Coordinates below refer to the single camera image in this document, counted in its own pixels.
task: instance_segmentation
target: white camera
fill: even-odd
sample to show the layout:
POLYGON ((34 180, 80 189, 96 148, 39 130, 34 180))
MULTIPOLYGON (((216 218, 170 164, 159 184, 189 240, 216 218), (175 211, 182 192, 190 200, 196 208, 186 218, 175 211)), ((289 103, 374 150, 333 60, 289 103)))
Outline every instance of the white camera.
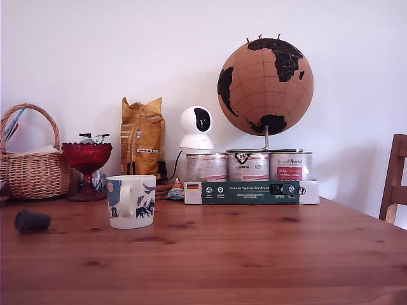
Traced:
POLYGON ((208 154, 214 148, 208 133, 212 130, 212 115, 201 106, 183 112, 181 126, 185 133, 179 148, 184 154, 208 154))

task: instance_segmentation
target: red glass bowl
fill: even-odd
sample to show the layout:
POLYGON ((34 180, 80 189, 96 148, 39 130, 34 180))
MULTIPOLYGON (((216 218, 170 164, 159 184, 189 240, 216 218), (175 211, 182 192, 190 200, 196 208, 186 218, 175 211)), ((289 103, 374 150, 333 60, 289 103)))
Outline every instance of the red glass bowl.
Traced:
POLYGON ((92 173, 109 159, 112 145, 96 143, 62 143, 62 152, 69 164, 83 174, 81 191, 70 197, 71 201, 96 201, 106 198, 106 193, 98 193, 92 184, 92 173))

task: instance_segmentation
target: pet food can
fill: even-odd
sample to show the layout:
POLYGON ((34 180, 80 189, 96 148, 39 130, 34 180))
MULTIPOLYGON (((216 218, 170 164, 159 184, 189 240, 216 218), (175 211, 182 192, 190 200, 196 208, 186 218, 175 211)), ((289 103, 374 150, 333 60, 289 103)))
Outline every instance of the pet food can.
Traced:
POLYGON ((269 154, 231 152, 228 154, 229 181, 268 181, 269 154))
POLYGON ((270 178, 276 181, 312 180, 312 152, 271 153, 270 178))
POLYGON ((188 182, 225 182, 227 154, 187 154, 186 176, 188 182))

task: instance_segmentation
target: cardboard box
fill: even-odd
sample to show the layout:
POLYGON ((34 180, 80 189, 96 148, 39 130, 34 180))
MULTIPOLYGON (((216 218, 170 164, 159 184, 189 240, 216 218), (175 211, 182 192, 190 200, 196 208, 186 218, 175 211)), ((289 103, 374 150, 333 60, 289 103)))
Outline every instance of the cardboard box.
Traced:
POLYGON ((318 181, 185 182, 187 205, 316 205, 318 181))

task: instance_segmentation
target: mug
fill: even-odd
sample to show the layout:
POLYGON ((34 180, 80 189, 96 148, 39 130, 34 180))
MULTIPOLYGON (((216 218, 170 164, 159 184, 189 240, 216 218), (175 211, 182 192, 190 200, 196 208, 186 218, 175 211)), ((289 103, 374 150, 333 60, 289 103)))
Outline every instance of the mug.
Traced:
POLYGON ((116 229, 135 229, 153 223, 155 183, 153 175, 112 176, 107 179, 109 223, 116 229))

